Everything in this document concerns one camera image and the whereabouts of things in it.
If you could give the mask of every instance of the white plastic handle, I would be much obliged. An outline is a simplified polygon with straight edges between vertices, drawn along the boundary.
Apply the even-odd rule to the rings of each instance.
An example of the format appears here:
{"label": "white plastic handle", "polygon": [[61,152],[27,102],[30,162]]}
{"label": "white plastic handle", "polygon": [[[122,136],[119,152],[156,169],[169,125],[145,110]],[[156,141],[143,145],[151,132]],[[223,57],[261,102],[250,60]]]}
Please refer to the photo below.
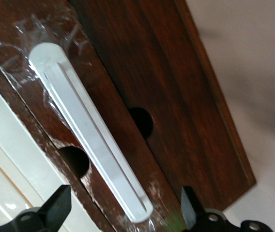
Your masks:
{"label": "white plastic handle", "polygon": [[148,219],[152,203],[62,48],[41,43],[32,49],[29,60],[130,221],[140,223]]}

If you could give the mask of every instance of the wood grain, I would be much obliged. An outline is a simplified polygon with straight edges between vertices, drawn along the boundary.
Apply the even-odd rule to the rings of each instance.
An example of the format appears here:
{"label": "wood grain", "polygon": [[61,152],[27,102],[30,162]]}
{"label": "wood grain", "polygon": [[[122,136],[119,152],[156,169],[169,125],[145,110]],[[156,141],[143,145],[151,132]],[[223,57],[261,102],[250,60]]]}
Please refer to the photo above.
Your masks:
{"label": "wood grain", "polygon": [[105,232],[126,231],[119,220],[124,213],[93,164],[81,181],[57,151],[64,146],[80,145],[29,68],[27,55],[30,50],[46,41],[60,44],[65,49],[138,180],[164,218],[166,226],[157,231],[183,230],[185,226],[178,199],[67,2],[0,1],[2,96],[46,156],[68,178],[97,226]]}
{"label": "wood grain", "polygon": [[255,184],[183,0],[70,0],[128,109],[153,118],[147,143],[180,199],[191,185],[224,209]]}

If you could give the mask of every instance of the plastic wrap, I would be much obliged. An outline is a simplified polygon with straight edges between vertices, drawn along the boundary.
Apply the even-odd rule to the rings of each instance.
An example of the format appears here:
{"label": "plastic wrap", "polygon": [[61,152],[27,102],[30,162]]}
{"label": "plastic wrap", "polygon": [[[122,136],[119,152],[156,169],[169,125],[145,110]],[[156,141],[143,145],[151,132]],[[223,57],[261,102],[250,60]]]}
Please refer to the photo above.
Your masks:
{"label": "plastic wrap", "polygon": [[[14,42],[0,34],[0,69],[17,92],[22,91],[25,85],[38,81],[38,76],[31,69],[28,60],[29,53],[35,45],[51,42],[60,45],[67,56],[70,49],[76,49],[77,52],[74,54],[81,56],[89,42],[72,9],[67,7],[64,1],[60,1],[54,7],[50,11],[55,11],[56,14],[49,14],[45,18],[38,18],[32,14],[29,18],[14,22],[12,30],[18,35]],[[45,89],[43,101],[44,106],[51,108],[69,128]]]}
{"label": "plastic wrap", "polygon": [[[9,38],[0,33],[0,70],[11,86],[23,96],[23,91],[29,91],[30,85],[40,82],[38,76],[29,64],[29,53],[39,43],[50,42],[60,45],[70,58],[71,50],[77,56],[82,56],[89,40],[80,27],[72,9],[65,1],[53,5],[51,13],[45,17],[36,14],[29,15],[12,24],[17,38]],[[65,119],[53,102],[48,92],[42,86],[42,98],[45,108],[50,108],[58,119],[69,129]],[[160,197],[160,186],[151,184],[148,191],[154,205],[151,217],[145,222],[133,224],[126,216],[118,216],[119,223],[127,232],[155,232],[165,227],[164,206]]]}

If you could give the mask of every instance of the clear tape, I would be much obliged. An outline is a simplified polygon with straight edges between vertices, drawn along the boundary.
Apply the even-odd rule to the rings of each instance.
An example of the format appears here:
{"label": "clear tape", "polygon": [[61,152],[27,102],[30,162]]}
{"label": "clear tape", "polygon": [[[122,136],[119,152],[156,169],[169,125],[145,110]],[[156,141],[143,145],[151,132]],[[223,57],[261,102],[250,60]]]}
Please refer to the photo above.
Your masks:
{"label": "clear tape", "polygon": [[[17,92],[23,86],[38,81],[38,76],[31,69],[28,60],[29,53],[35,45],[43,42],[58,44],[67,56],[69,50],[74,47],[77,55],[81,56],[83,49],[89,43],[75,13],[65,4],[65,1],[54,4],[54,9],[50,11],[54,14],[49,14],[44,19],[39,19],[32,14],[29,18],[13,23],[12,30],[17,30],[19,35],[19,40],[16,39],[14,44],[3,40],[0,34],[0,54],[2,55],[0,56],[0,69]],[[44,106],[50,107],[60,121],[69,128],[45,89],[43,101]]]}

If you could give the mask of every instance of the black clamp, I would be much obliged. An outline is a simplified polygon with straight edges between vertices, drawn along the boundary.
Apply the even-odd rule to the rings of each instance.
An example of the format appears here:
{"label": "black clamp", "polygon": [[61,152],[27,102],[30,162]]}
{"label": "black clamp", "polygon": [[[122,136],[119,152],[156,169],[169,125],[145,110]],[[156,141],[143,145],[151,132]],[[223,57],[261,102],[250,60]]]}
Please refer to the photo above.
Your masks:
{"label": "black clamp", "polygon": [[184,232],[273,232],[259,221],[243,221],[241,227],[236,227],[221,211],[211,211],[205,211],[191,187],[183,187],[182,214],[189,229]]}
{"label": "black clamp", "polygon": [[22,211],[0,232],[57,232],[71,211],[71,188],[61,185],[42,205]]}

